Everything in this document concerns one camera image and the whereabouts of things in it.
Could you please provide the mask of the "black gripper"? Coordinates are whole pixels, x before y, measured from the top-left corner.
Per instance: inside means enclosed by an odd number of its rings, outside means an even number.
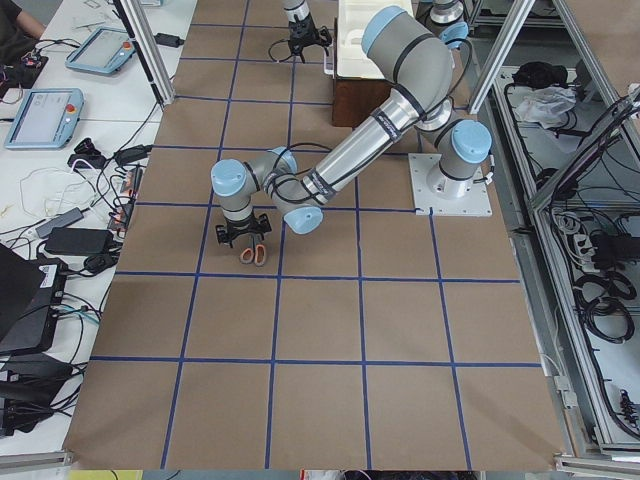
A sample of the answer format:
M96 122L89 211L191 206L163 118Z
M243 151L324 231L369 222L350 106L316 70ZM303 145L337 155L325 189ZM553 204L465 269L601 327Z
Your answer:
M302 53L308 46L324 49L330 46L330 31L326 26L317 28L312 17L289 22L288 46L291 53Z
M225 224L215 226L216 239L219 245L233 247L233 241L242 236L252 234L259 241L263 241L265 236L272 231L272 227L267 214L260 214L256 217L251 213L242 220L225 219Z

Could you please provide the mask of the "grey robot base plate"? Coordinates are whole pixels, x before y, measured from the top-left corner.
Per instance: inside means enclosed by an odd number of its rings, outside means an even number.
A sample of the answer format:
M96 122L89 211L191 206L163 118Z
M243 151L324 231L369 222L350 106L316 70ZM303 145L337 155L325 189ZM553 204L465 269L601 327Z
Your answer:
M414 210L422 216L490 217L488 187L482 168L466 180L452 180L440 170L440 154L408 155Z

